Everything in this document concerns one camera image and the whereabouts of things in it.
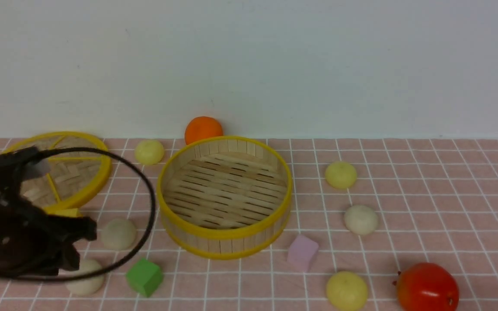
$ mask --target yellow rim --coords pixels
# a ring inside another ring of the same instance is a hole
[[[105,146],[105,143],[103,143],[102,140],[97,138],[96,136],[82,133],[82,132],[52,132],[52,133],[46,133],[46,134],[41,134],[38,136],[34,136],[25,140],[22,140],[11,147],[7,148],[4,153],[6,152],[11,152],[16,149],[20,149],[23,145],[25,144],[30,144],[35,142],[36,140],[42,140],[46,138],[51,138],[55,136],[61,136],[53,145],[51,146],[50,149],[54,148],[61,140],[63,140],[66,136],[75,136],[79,138],[83,138],[90,143],[94,144],[98,149],[108,151],[107,146]],[[84,158],[74,158],[74,157],[59,157],[58,158],[61,161],[66,161],[66,160],[78,160],[78,159],[84,159]],[[46,175],[49,181],[50,187],[53,188],[53,193],[55,194],[55,199],[57,199],[57,203],[54,205],[46,206],[43,207],[43,210],[46,213],[54,213],[55,211],[59,210],[66,210],[66,209],[75,209],[83,206],[85,203],[88,203],[93,197],[101,191],[101,189],[105,186],[105,183],[107,183],[107,180],[109,179],[109,176],[111,175],[111,170],[112,170],[112,164],[111,164],[111,158],[101,156],[101,157],[89,157],[85,159],[93,159],[93,160],[99,160],[101,161],[101,167],[99,167],[99,171],[93,177],[91,182],[87,186],[85,186],[81,191],[78,191],[75,195],[69,197],[68,199],[65,199],[61,201],[59,198],[59,195],[57,194],[57,190],[54,189],[54,183],[53,179],[49,176],[49,174]]]
[[[226,229],[226,230],[212,230],[212,229],[207,229],[207,228],[201,228],[199,226],[190,224],[189,222],[183,220],[180,218],[178,215],[174,214],[170,207],[166,205],[166,202],[164,201],[163,193],[160,191],[162,187],[162,180],[164,173],[168,169],[168,166],[172,163],[176,157],[178,157],[180,154],[185,152],[186,150],[198,145],[202,144],[205,142],[212,142],[214,140],[244,140],[246,142],[251,142],[254,143],[258,146],[261,146],[262,148],[268,150],[272,154],[274,154],[282,163],[285,171],[287,172],[287,180],[288,180],[288,185],[287,185],[287,192],[286,195],[282,201],[282,204],[280,207],[272,213],[269,217],[266,217],[264,220],[247,226],[243,228],[237,228],[237,229]],[[286,210],[289,209],[289,202],[291,200],[291,193],[292,193],[292,178],[291,178],[291,172],[289,171],[289,167],[287,163],[285,163],[284,159],[272,148],[269,146],[257,141],[257,140],[251,140],[249,138],[245,137],[240,137],[240,136],[218,136],[218,137],[213,137],[213,138],[207,138],[205,140],[199,140],[195,143],[192,143],[184,148],[182,150],[178,151],[176,154],[174,154],[164,165],[164,168],[160,172],[159,179],[156,185],[156,192],[157,192],[157,198],[160,204],[160,211],[168,217],[170,222],[172,222],[174,225],[178,226],[185,232],[188,232],[190,234],[199,236],[201,238],[208,238],[210,240],[222,240],[222,239],[235,239],[235,238],[244,238],[249,235],[256,234],[258,232],[263,231],[264,229],[268,228],[269,225],[273,224],[275,221],[277,221],[284,213]]]
[[[276,234],[274,234],[274,236],[272,236],[272,238],[268,239],[263,244],[260,244],[259,246],[255,247],[255,248],[251,248],[250,250],[246,250],[243,252],[237,252],[237,253],[230,253],[230,254],[203,252],[201,250],[198,250],[197,248],[193,248],[192,246],[189,246],[188,244],[182,242],[182,240],[176,238],[176,236],[166,227],[166,224],[163,223],[163,226],[164,226],[164,229],[166,230],[166,232],[168,233],[168,235],[170,236],[170,238],[174,242],[176,242],[176,244],[178,244],[178,246],[180,246],[181,248],[183,248],[184,250],[186,250],[192,254],[195,254],[195,255],[201,256],[201,257],[205,257],[205,258],[209,258],[209,259],[215,259],[215,260],[232,260],[232,259],[238,259],[238,258],[244,258],[247,256],[251,256],[252,254],[256,254],[256,253],[260,252],[261,250],[264,250],[265,248],[267,248],[270,244],[272,244],[275,240],[277,240],[277,238],[280,236],[280,234],[282,234],[283,230],[287,226],[288,221],[289,221],[289,215],[287,217],[285,217],[285,221],[282,224],[282,226],[280,227],[280,230],[278,230],[278,232]]]

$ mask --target pink cube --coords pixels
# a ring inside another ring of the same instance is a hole
[[[318,254],[318,243],[304,235],[298,235],[289,246],[287,262],[297,270],[308,272]]]

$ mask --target green block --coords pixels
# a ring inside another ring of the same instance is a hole
[[[150,297],[163,282],[163,272],[160,267],[146,259],[141,259],[128,270],[126,280],[128,285],[140,295]]]

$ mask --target white wall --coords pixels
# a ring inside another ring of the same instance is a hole
[[[0,1],[0,136],[498,136],[498,0]]]

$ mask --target orange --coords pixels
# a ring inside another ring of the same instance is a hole
[[[211,117],[197,117],[191,120],[185,128],[184,140],[186,146],[198,140],[223,136],[224,132],[220,122]]]

